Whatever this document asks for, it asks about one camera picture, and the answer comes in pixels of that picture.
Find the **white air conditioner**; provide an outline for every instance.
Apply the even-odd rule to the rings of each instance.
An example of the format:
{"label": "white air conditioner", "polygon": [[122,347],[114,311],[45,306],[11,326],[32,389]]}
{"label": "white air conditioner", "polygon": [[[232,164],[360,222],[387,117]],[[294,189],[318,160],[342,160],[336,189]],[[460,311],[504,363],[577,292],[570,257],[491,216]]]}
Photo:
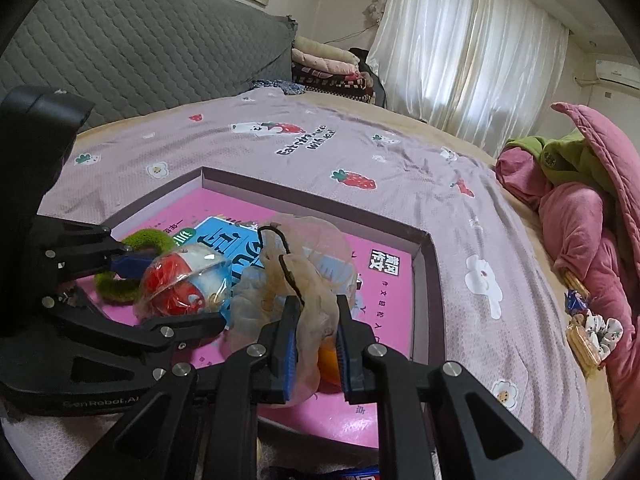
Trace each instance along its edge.
{"label": "white air conditioner", "polygon": [[598,79],[640,90],[640,68],[636,66],[599,59],[596,61],[596,74]]}

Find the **green plush toy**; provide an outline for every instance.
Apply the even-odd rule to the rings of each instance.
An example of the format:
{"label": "green plush toy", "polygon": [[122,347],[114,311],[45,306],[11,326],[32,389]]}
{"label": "green plush toy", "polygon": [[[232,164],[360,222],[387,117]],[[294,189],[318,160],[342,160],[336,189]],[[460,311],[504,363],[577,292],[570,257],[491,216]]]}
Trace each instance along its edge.
{"label": "green plush toy", "polygon": [[[164,231],[158,229],[142,229],[127,236],[123,244],[134,251],[152,251],[159,256],[173,249],[177,244]],[[95,275],[95,290],[100,297],[110,303],[131,304],[138,298],[140,280],[116,280],[116,273],[107,271]]]}

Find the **headboard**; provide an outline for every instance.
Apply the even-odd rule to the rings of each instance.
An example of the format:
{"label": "headboard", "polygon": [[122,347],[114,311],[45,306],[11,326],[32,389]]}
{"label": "headboard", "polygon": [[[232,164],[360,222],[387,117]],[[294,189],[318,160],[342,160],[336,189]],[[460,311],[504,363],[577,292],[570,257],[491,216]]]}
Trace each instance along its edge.
{"label": "headboard", "polygon": [[92,128],[291,80],[296,22],[234,0],[40,0],[0,58],[21,84],[96,103]]}

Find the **pink blanket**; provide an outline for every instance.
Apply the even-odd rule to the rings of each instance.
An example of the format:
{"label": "pink blanket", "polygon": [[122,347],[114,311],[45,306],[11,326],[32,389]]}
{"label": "pink blanket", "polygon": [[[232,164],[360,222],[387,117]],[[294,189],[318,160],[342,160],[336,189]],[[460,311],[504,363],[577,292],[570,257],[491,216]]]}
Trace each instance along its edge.
{"label": "pink blanket", "polygon": [[611,205],[596,190],[580,183],[550,183],[533,156],[519,148],[504,151],[496,173],[504,187],[533,209],[539,204],[546,250],[556,270],[569,269],[590,291],[590,308],[604,319],[619,320],[624,334],[606,361],[618,429],[628,441],[640,424],[640,344],[636,339],[640,275],[640,156],[628,137],[606,117],[586,106],[553,105],[567,114],[590,143],[616,187],[635,266],[625,269],[616,239],[607,228]]}

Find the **white sheer curtain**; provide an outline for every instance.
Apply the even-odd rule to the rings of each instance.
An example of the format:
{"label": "white sheer curtain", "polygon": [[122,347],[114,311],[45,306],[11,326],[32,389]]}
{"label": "white sheer curtain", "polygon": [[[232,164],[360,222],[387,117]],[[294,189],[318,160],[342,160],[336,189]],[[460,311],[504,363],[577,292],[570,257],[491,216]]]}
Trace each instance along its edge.
{"label": "white sheer curtain", "polygon": [[388,0],[367,62],[388,108],[495,156],[536,131],[567,41],[529,0]]}

